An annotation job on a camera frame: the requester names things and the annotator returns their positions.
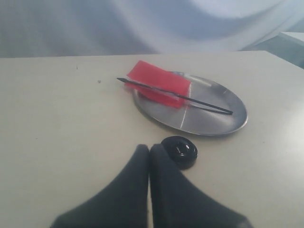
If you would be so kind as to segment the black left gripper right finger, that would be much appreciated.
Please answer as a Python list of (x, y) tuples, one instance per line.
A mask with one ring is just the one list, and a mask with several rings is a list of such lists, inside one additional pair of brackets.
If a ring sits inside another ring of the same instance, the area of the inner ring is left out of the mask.
[(242, 214), (193, 185), (161, 144), (150, 149), (150, 191), (156, 228), (250, 228)]

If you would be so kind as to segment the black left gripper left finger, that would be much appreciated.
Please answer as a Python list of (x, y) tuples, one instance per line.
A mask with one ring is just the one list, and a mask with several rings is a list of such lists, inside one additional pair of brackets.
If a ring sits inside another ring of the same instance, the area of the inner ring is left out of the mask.
[(149, 149), (139, 144), (122, 171), (98, 194), (58, 216), (53, 228), (146, 228)]

